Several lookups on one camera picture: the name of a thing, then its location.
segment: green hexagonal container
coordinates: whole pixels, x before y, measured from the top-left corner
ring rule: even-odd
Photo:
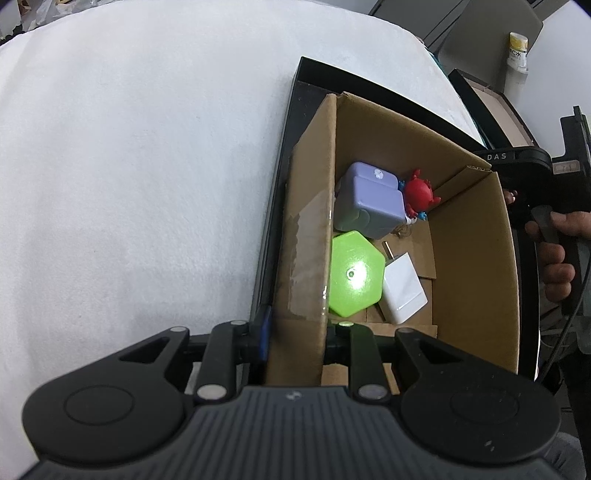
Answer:
[[[339,317],[351,315],[382,298],[386,259],[361,233],[332,240],[329,308]]]

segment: white power adapter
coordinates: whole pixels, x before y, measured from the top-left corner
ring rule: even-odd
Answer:
[[[382,299],[378,302],[387,322],[400,324],[427,304],[427,296],[408,253],[394,258],[383,242],[388,257],[384,270]]]

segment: wall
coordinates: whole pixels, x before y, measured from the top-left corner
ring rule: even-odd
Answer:
[[[560,117],[580,105],[591,123],[591,18],[572,0],[544,21],[515,109],[540,146],[564,154]]]

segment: white table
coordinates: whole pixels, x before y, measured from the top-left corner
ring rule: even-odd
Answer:
[[[34,461],[40,384],[248,317],[300,56],[478,138],[413,35],[310,2],[125,0],[0,48],[0,478]]]

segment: purple plastic box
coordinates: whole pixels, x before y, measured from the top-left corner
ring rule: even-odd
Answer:
[[[336,188],[334,226],[341,232],[357,230],[373,239],[406,223],[404,200],[395,175],[357,161]]]

